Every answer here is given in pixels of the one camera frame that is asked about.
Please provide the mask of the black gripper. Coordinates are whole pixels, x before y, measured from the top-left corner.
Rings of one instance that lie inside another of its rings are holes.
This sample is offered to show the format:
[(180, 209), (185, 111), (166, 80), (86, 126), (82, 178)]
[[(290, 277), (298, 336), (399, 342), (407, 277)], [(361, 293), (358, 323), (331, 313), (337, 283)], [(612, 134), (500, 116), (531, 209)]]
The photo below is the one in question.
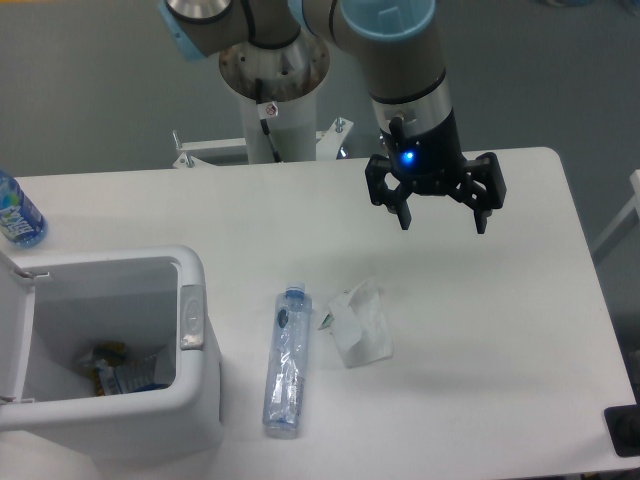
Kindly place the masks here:
[(488, 218), (504, 205), (507, 187), (497, 155), (486, 152), (476, 159), (462, 155), (454, 111), (436, 127), (409, 135), (398, 116), (381, 131), (387, 155), (374, 154), (365, 168), (370, 201), (384, 205), (408, 230), (411, 194), (451, 196), (473, 211), (478, 234), (484, 234)]

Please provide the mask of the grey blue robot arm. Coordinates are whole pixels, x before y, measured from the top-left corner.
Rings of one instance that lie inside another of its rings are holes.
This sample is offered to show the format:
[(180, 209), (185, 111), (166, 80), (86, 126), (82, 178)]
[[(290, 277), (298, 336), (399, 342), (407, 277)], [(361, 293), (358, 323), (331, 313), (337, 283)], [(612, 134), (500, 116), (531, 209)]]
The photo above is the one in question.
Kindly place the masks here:
[(239, 97), (249, 161), (316, 156), (315, 93), (329, 48), (354, 58), (384, 152), (365, 169), (372, 204), (408, 228), (412, 195), (468, 206), (478, 231), (503, 206), (497, 157), (462, 154), (432, 1), (162, 1), (161, 17), (189, 59), (217, 56)]

